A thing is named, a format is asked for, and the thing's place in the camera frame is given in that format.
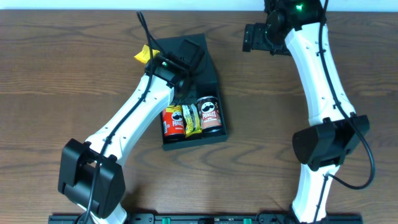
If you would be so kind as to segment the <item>long yellow snack packet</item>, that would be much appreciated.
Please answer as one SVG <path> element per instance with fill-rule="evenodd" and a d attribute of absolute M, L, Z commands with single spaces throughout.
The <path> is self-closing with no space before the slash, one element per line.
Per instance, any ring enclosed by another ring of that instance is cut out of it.
<path fill-rule="evenodd" d="M 200 134 L 200 133 L 202 133 L 202 130 L 201 130 L 201 129 L 194 129 L 193 131 L 187 131 L 187 132 L 185 133 L 185 137 L 186 137 L 186 138 L 189 138 L 190 136 L 193 136 L 193 135 L 195 135 L 195 134 Z"/>

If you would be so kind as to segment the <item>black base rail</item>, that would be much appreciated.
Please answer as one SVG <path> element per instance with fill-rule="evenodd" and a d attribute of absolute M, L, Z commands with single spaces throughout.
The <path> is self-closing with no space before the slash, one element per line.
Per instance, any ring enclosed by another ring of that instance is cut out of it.
<path fill-rule="evenodd" d="M 51 215 L 49 224 L 84 223 L 83 216 Z M 260 213 L 258 215 L 154 215 L 151 213 L 137 213 L 127 216 L 124 223 L 130 224 L 277 224 L 299 223 L 293 216 L 283 213 Z M 360 215 L 327 215 L 316 223 L 326 224 L 362 224 Z"/>

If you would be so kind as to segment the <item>green yellow snack packet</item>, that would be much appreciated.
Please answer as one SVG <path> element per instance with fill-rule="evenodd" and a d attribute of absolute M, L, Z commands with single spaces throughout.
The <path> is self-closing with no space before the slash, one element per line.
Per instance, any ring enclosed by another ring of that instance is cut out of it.
<path fill-rule="evenodd" d="M 201 129 L 197 107 L 194 104 L 182 105 L 185 120 L 185 133 L 194 129 Z"/>

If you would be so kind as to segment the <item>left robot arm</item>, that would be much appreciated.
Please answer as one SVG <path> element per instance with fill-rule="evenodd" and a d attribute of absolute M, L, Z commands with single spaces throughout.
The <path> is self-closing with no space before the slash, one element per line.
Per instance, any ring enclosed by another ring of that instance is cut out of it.
<path fill-rule="evenodd" d="M 75 223 L 124 223 L 123 168 L 151 122 L 172 104 L 192 101 L 193 76 L 203 54 L 158 54 L 150 59 L 138 87 L 118 112 L 84 142 L 69 140 L 62 150 L 58 191 L 84 209 Z"/>

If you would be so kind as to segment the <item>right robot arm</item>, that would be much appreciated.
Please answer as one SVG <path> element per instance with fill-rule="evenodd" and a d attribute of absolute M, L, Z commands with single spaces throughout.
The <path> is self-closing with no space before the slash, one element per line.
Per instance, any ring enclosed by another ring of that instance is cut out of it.
<path fill-rule="evenodd" d="M 265 213 L 260 223 L 362 223 L 360 215 L 330 215 L 326 201 L 341 165 L 365 144 L 368 117 L 350 103 L 331 53 L 327 1 L 267 0 L 264 23 L 248 24 L 243 50 L 268 51 L 293 58 L 308 106 L 308 128 L 294 133 L 300 162 L 296 196 L 287 213 Z"/>

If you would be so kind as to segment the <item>small yellow snack packet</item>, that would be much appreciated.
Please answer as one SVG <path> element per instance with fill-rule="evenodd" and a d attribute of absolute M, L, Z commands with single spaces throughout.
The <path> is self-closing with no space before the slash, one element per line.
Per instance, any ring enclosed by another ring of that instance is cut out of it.
<path fill-rule="evenodd" d="M 144 45 L 142 50 L 134 56 L 134 58 L 140 63 L 146 64 L 150 60 L 150 48 L 148 45 Z"/>

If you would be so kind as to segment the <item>dark Pringles can red lid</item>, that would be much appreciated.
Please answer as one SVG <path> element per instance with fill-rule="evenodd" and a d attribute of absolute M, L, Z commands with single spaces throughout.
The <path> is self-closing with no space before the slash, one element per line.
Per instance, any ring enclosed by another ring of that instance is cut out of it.
<path fill-rule="evenodd" d="M 197 100 L 201 130 L 204 133 L 217 132 L 222 127 L 218 99 L 215 96 L 204 96 Z"/>

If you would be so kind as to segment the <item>black gift box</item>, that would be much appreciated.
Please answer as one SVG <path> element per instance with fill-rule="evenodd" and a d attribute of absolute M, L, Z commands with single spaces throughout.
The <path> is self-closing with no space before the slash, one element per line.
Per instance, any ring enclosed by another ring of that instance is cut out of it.
<path fill-rule="evenodd" d="M 189 72 L 187 69 L 179 66 L 174 58 L 174 54 L 184 39 L 190 39 L 193 42 L 201 45 L 205 54 L 201 63 L 194 72 Z M 213 144 L 217 142 L 226 141 L 228 138 L 223 109 L 220 100 L 220 88 L 218 76 L 213 65 L 213 61 L 208 53 L 207 44 L 204 34 L 185 35 L 179 37 L 169 37 L 159 39 L 156 41 L 160 45 L 157 47 L 162 51 L 160 55 L 155 57 L 154 78 L 155 83 L 151 85 L 150 92 L 157 100 L 162 100 L 158 103 L 158 111 L 165 109 L 167 106 L 175 105 L 190 105 L 195 103 L 174 103 L 175 85 L 185 77 L 192 77 L 197 86 L 197 100 L 204 96 L 215 96 L 218 99 L 222 127 L 217 132 L 195 134 L 189 138 L 184 138 L 179 141 L 168 141 L 164 137 L 162 148 L 165 151 L 175 149 L 182 149 L 185 147 L 201 146 L 205 144 Z"/>

